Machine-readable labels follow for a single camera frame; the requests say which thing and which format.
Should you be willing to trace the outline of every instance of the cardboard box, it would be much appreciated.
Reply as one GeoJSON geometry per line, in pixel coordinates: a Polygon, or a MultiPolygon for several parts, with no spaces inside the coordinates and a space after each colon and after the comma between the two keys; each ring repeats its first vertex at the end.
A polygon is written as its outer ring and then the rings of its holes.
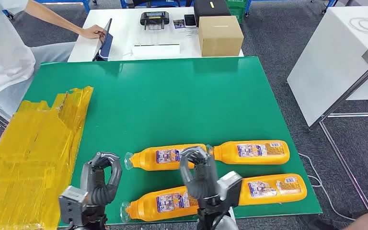
{"type": "Polygon", "coordinates": [[[238,56],[243,34],[235,16],[199,18],[199,45],[201,56],[238,56]]]}

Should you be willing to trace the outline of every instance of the green work surface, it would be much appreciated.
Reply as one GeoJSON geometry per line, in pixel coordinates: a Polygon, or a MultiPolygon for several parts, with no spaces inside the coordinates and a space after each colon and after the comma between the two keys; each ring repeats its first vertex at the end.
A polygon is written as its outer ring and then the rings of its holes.
{"type": "MultiPolygon", "coordinates": [[[[283,165],[226,165],[218,175],[243,177],[297,173],[307,186],[298,202],[242,206],[237,218],[321,213],[286,123],[257,57],[194,58],[43,65],[24,99],[46,100],[72,88],[94,88],[71,185],[80,186],[82,166],[98,151],[126,152],[147,147],[238,140],[284,140],[290,160],[283,165]]],[[[115,200],[106,206],[108,224],[122,223],[122,202],[183,185],[178,170],[122,172],[115,200]]],[[[195,220],[196,216],[164,221],[195,220]]]]}

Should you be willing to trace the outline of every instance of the smartphone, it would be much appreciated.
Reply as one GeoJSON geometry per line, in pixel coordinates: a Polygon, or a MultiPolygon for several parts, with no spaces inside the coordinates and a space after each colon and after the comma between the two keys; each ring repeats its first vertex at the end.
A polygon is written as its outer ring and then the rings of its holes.
{"type": "Polygon", "coordinates": [[[184,14],[184,24],[186,27],[196,27],[196,17],[193,14],[184,14]]]}

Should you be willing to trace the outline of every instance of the person's arm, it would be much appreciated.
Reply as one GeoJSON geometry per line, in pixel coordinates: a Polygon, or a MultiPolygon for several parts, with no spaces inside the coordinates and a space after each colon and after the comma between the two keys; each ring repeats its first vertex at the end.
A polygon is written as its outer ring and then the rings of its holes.
{"type": "Polygon", "coordinates": [[[45,22],[48,22],[54,25],[58,25],[65,29],[71,30],[86,38],[98,38],[100,33],[103,30],[103,28],[97,25],[94,25],[87,29],[82,29],[81,27],[74,25],[73,23],[67,21],[60,15],[54,13],[50,9],[46,8],[45,6],[33,0],[28,1],[24,11],[33,17],[36,17],[38,19],[41,19],[45,22]]]}

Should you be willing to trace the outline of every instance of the black box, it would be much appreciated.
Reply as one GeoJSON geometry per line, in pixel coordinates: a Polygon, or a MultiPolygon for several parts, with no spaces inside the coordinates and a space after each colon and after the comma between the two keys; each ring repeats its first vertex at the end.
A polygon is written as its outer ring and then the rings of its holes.
{"type": "Polygon", "coordinates": [[[199,26],[199,17],[203,16],[230,16],[225,0],[195,0],[194,15],[199,26]]]}

